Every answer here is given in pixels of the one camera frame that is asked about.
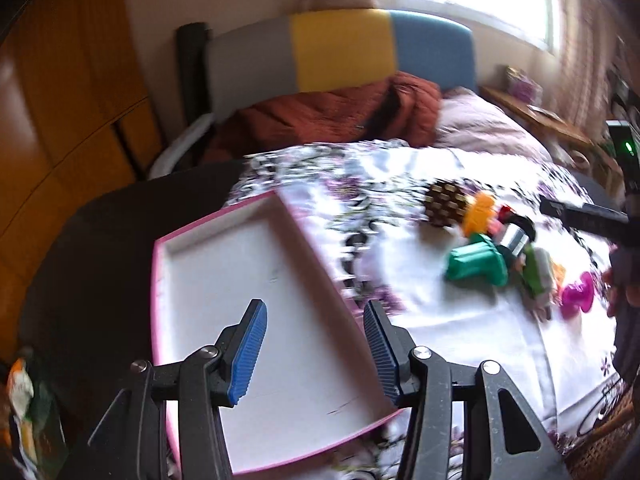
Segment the right hand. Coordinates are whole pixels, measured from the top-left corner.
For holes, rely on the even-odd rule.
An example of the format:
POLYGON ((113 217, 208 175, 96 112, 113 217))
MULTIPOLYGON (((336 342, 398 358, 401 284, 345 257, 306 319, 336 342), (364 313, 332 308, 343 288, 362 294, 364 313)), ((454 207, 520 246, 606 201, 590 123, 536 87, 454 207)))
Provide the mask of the right hand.
POLYGON ((609 318, 616 318, 623 303, 622 257, 622 250, 616 245, 612 246, 610 250, 610 267, 602 275, 606 288, 605 297, 608 300, 606 315, 609 318))

